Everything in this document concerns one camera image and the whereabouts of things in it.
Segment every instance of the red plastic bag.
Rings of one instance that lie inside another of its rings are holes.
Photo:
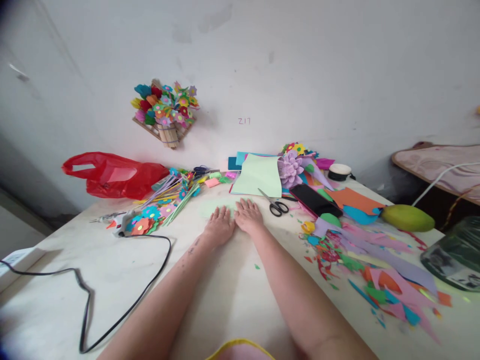
[[[74,166],[94,168],[74,171]],[[106,152],[86,152],[74,156],[61,167],[67,175],[86,179],[86,192],[99,198],[142,200],[151,186],[169,174],[158,163],[138,162]]]

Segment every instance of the green mango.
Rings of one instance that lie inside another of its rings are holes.
[[[397,229],[408,232],[427,232],[435,227],[433,217],[410,205],[387,206],[380,217]]]

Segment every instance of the power strip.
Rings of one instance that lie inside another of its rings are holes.
[[[29,247],[12,252],[3,259],[18,271],[27,271],[35,264],[45,251],[37,247]],[[0,262],[0,293],[10,286],[20,275],[13,273],[7,265]]]

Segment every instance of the table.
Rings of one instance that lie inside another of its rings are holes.
[[[391,204],[351,179],[343,186],[378,202]],[[206,219],[199,213],[205,201],[240,198],[228,194],[228,189],[229,186],[223,184],[203,188],[170,226],[153,233],[167,236],[173,242],[171,257],[162,277],[203,230]],[[264,198],[253,198],[271,232],[315,279],[380,359],[479,358],[480,295],[456,290],[438,280],[440,290],[452,295],[453,308],[440,306],[442,319],[433,313],[426,315],[442,345],[437,345],[421,328],[405,332],[402,322],[389,315],[384,316],[385,329],[371,313],[370,305],[349,285],[346,275],[333,281],[340,289],[334,290],[321,277],[317,264],[304,258],[307,247],[298,235],[301,232],[299,221],[311,220],[307,214],[293,210],[293,217],[275,217],[270,214],[269,203]],[[132,208],[129,199],[100,200],[40,242],[38,247],[48,253],[30,269],[34,272],[67,267],[81,269],[83,278],[95,290],[88,345],[110,328],[134,302],[159,270],[168,249],[164,239],[117,239],[105,230],[105,224],[89,223],[98,216],[129,208]],[[443,236],[436,230],[417,235],[427,245]],[[416,249],[416,242],[410,236],[405,234],[401,240]],[[402,257],[420,265],[418,253],[403,254]],[[359,276],[349,277],[357,284],[364,283]],[[2,342],[12,359],[95,359],[105,348],[106,341],[86,355],[78,353],[86,293],[77,286],[73,273],[22,276],[0,295],[0,301]],[[205,359],[224,342],[234,338],[248,338],[262,345],[278,360],[295,358],[289,331],[270,290],[260,257],[254,244],[239,229],[235,230],[231,241],[211,258],[179,330],[172,359]]]

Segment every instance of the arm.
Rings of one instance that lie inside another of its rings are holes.
[[[217,207],[203,233],[122,325],[99,360],[167,359],[212,250],[232,236],[230,210]]]
[[[300,264],[264,225],[257,204],[236,203],[235,221],[253,240],[281,314],[309,359],[376,359]]]

